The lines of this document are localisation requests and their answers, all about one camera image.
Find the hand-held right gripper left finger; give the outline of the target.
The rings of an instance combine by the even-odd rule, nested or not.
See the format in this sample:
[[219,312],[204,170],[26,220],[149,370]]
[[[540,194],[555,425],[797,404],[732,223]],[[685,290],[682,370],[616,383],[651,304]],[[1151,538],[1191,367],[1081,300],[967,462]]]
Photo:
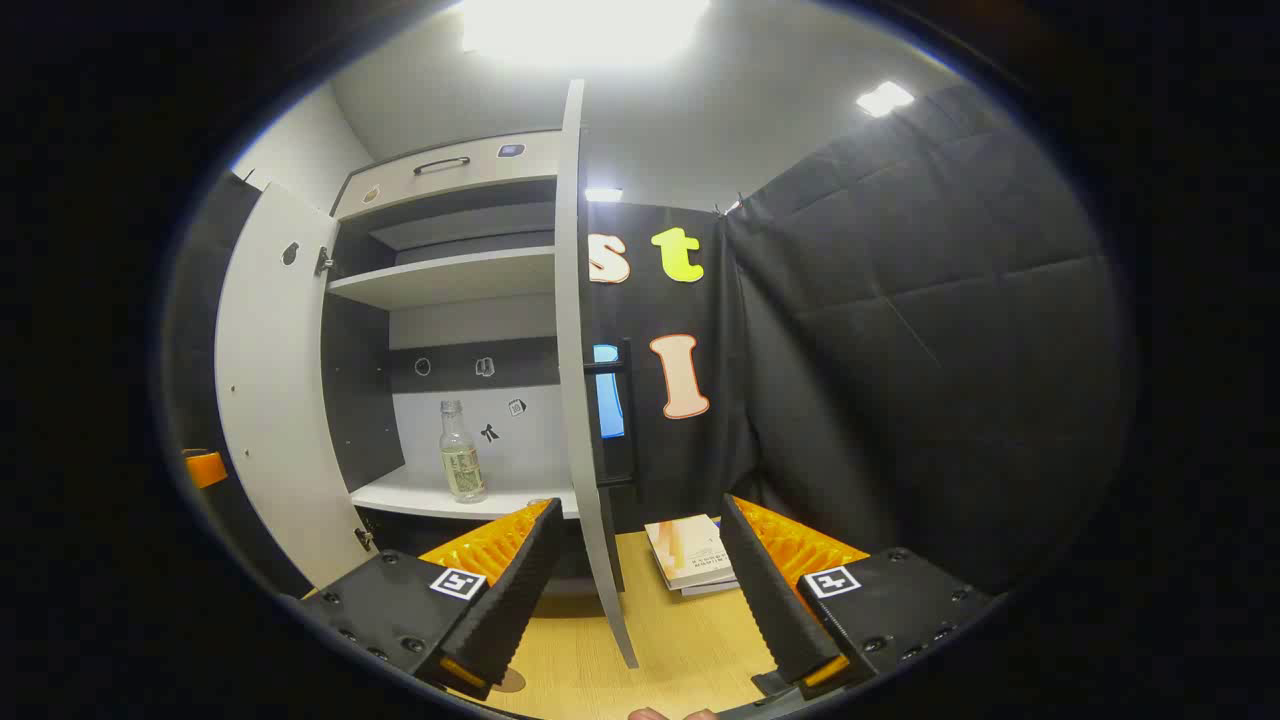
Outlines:
[[563,539],[562,502],[545,498],[421,555],[383,550],[300,609],[401,673],[486,700],[504,680]]

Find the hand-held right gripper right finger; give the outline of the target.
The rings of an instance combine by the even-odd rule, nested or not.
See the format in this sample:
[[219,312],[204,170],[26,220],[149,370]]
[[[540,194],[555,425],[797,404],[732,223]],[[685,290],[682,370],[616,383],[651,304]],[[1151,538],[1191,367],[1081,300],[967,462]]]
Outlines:
[[806,700],[897,671],[995,600],[911,550],[868,553],[733,495],[719,536],[778,685]]

